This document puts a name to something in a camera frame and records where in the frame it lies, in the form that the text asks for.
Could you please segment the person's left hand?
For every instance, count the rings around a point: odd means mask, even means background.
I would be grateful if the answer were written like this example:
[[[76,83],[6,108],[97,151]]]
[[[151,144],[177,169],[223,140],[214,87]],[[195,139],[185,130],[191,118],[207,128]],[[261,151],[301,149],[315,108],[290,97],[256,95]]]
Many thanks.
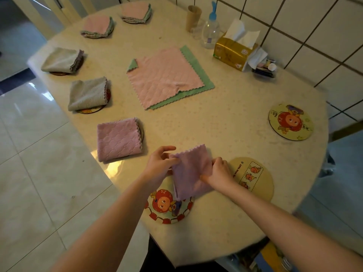
[[[175,151],[176,146],[160,146],[156,151],[151,153],[147,165],[141,174],[141,179],[148,192],[153,192],[161,185],[162,181],[173,174],[172,167],[164,168],[162,160],[170,157],[170,151]]]

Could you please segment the small purple cloth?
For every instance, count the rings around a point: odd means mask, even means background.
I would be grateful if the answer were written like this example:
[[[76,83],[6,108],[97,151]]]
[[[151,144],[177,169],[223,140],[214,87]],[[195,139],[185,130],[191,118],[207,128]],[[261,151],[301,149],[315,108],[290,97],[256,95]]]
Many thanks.
[[[172,166],[176,200],[200,197],[213,190],[210,185],[200,180],[201,175],[211,176],[212,174],[212,160],[204,144],[187,151],[170,154],[170,158],[180,160]]]

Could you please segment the person's left forearm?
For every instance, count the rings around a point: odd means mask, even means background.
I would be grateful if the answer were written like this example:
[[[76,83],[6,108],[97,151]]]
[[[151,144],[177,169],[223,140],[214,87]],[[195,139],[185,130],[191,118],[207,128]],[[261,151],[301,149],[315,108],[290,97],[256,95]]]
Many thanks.
[[[51,272],[116,272],[150,194],[163,179],[142,174],[67,250]]]

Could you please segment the beige round cartoon coaster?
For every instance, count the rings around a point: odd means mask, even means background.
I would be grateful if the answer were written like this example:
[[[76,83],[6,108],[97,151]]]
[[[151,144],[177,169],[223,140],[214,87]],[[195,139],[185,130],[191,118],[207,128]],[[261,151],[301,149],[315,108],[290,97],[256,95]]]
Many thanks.
[[[266,201],[272,200],[274,180],[265,165],[250,157],[236,157],[228,163],[234,180],[240,186]]]

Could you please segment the red-rimmed round cartoon coaster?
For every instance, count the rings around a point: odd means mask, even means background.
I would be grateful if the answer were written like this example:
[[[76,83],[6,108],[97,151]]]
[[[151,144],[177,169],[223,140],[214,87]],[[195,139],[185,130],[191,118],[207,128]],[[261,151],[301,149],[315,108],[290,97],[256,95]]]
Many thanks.
[[[167,177],[161,186],[149,195],[144,213],[158,223],[175,224],[188,216],[194,201],[194,197],[177,200],[173,179]]]

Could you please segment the round coaster with red print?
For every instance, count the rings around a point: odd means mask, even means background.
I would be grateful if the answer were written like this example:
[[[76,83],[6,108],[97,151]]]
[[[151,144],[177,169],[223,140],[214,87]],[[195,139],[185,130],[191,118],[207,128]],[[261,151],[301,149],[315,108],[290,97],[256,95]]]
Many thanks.
[[[109,88],[106,90],[106,99],[107,99],[107,103],[106,103],[106,105],[107,105],[109,103],[109,101],[111,100],[111,90]],[[76,110],[76,112],[80,113],[80,114],[93,114],[93,113],[96,113],[96,112],[102,110],[103,108],[105,108],[106,105],[100,105],[100,106],[87,108],[87,109],[80,109],[80,110]]]

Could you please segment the yellow-green round cartoon coaster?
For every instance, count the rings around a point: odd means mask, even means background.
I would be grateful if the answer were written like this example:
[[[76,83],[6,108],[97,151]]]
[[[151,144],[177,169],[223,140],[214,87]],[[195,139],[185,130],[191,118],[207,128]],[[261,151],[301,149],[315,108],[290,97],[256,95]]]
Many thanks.
[[[290,141],[304,141],[314,132],[314,123],[303,109],[281,103],[273,106],[268,115],[271,128]]]

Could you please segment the yellow patterned item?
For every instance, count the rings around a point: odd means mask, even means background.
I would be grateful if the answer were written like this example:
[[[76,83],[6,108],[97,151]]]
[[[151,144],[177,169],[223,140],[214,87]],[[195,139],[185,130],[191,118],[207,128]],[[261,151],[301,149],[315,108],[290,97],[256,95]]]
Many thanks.
[[[216,262],[228,272],[299,272],[268,237]]]

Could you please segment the grey folded cloth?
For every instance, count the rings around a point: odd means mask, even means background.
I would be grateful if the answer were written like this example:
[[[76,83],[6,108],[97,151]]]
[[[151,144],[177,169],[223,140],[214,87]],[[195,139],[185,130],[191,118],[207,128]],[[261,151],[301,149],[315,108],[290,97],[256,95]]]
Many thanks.
[[[41,71],[46,73],[74,74],[80,68],[84,57],[83,50],[56,47],[45,59]]]
[[[67,109],[73,112],[107,105],[110,100],[109,92],[106,77],[74,81],[70,86]]]

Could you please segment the small tray of sundries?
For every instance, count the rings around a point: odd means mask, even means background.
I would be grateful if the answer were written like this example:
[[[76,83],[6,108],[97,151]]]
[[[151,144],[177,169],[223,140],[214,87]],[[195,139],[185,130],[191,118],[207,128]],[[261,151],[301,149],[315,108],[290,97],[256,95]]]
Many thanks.
[[[276,60],[266,58],[252,68],[251,72],[258,76],[274,79],[277,73]]]

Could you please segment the crumpled white tissue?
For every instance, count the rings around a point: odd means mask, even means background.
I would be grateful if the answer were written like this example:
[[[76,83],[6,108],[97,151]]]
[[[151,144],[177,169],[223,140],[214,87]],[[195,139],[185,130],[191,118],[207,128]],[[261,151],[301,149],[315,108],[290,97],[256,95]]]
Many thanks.
[[[252,69],[256,69],[258,64],[260,64],[263,60],[265,60],[268,56],[268,53],[258,46],[248,57],[247,63]]]

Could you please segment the clear drinking glass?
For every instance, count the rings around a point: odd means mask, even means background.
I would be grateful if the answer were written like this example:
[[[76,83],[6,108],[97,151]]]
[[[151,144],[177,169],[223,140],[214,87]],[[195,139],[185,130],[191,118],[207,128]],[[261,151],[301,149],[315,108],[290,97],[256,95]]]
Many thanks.
[[[198,23],[194,25],[189,33],[195,40],[200,40],[202,37],[202,29],[204,27],[205,21],[203,19],[199,19]]]

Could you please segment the brown cardboard tube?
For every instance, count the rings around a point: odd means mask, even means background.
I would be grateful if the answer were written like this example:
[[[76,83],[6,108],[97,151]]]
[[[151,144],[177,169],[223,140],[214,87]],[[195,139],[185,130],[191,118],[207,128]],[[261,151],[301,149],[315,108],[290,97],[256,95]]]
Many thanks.
[[[197,27],[199,19],[202,14],[202,9],[195,5],[189,5],[185,23],[185,30],[191,32],[191,30]]]

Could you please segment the pink folded cloth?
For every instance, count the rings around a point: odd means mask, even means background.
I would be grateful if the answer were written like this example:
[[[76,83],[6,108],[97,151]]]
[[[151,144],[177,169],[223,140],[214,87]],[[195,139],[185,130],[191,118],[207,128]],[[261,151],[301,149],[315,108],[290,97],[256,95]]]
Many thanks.
[[[145,1],[129,2],[121,5],[120,18],[126,23],[146,23],[151,14],[151,4]]]
[[[114,22],[112,17],[104,15],[91,15],[86,17],[81,32],[97,32],[104,34],[110,24]]]

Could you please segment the cream wooden chair frame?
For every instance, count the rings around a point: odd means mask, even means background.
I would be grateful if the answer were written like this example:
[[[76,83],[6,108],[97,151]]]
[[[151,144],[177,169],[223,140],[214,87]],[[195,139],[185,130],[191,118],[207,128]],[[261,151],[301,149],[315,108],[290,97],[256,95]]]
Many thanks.
[[[46,40],[95,13],[92,0],[12,0]]]

